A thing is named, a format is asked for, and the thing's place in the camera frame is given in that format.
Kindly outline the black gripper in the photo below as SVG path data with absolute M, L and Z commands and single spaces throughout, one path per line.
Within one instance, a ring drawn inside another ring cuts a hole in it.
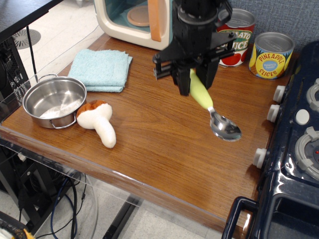
M 172 76 L 182 96 L 189 95 L 190 69 L 206 89 L 212 86 L 219 60 L 233 55 L 234 33 L 218 33 L 232 16 L 227 0 L 174 0 L 172 40 L 153 57 L 156 78 Z

